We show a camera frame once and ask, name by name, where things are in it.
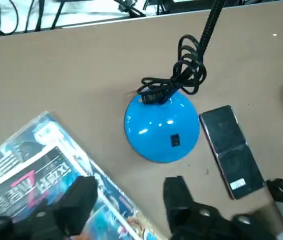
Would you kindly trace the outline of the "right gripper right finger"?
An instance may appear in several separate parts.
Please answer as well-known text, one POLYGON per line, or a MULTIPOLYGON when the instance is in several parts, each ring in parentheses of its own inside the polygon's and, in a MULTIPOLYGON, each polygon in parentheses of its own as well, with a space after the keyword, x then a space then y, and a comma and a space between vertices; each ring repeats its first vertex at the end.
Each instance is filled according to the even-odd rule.
POLYGON ((251 214, 228 220, 213 206, 195 202, 182 176, 167 177, 163 201, 171 240, 275 240, 251 214))

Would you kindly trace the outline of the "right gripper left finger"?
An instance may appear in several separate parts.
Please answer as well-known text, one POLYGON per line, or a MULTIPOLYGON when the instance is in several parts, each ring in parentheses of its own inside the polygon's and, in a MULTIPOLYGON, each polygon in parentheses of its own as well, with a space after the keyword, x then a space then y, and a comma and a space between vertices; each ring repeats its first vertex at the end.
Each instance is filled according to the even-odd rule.
POLYGON ((22 220, 0 216, 0 240, 64 240, 81 234, 98 198, 93 176, 79 176, 53 203, 40 202, 22 220))

